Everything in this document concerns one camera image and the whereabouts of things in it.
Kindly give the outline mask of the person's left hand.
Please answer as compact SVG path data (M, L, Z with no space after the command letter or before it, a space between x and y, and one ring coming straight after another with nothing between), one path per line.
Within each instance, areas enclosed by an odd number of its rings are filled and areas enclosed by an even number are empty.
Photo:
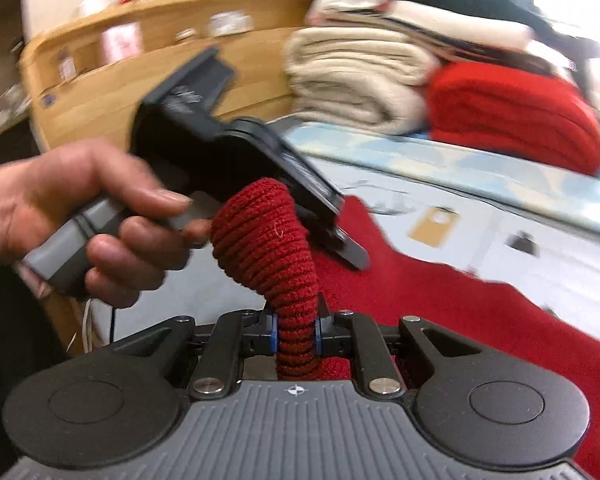
M0 166L1 262L23 258L100 194L133 211L118 234L97 235L87 245L85 287L111 307L131 307L141 292L159 288L166 272L183 269L190 248L208 243L208 220L179 231L161 223L184 214L188 197L167 190L143 160L91 139Z

